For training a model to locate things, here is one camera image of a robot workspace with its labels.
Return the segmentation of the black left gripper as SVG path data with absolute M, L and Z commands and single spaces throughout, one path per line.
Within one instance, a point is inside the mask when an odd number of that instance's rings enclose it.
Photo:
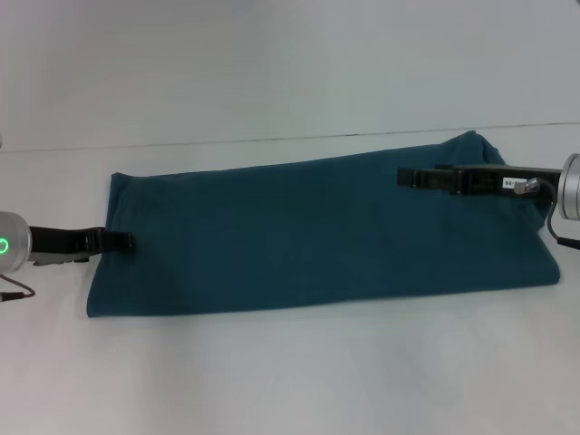
M 30 227 L 33 264 L 86 263 L 91 256 L 104 252 L 134 252 L 131 233 L 84 229 Z

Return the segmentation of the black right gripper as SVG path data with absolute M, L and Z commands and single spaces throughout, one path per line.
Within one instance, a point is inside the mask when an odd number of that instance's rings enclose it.
M 453 189 L 453 171 L 457 187 Z M 397 168 L 397 186 L 428 189 L 462 195 L 493 195 L 506 198 L 550 198 L 547 188 L 516 188 L 531 179 L 543 179 L 558 187 L 561 169 L 540 169 L 508 165 L 470 165 L 452 168 Z

